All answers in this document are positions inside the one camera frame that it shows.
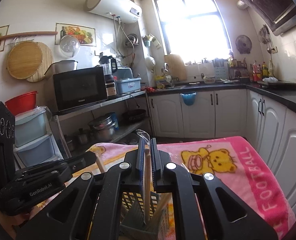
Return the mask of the left hand with painted nails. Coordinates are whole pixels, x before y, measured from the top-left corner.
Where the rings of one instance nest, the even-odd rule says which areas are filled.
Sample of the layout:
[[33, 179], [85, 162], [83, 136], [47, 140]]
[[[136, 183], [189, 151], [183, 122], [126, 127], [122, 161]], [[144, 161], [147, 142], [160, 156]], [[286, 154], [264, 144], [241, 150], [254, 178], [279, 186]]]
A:
[[21, 213], [16, 216], [8, 216], [0, 211], [0, 224], [3, 229], [10, 235], [10, 237], [12, 239], [15, 239], [15, 226], [20, 226], [24, 222], [31, 220], [38, 212], [40, 212], [40, 208], [38, 206], [34, 206], [29, 213]]

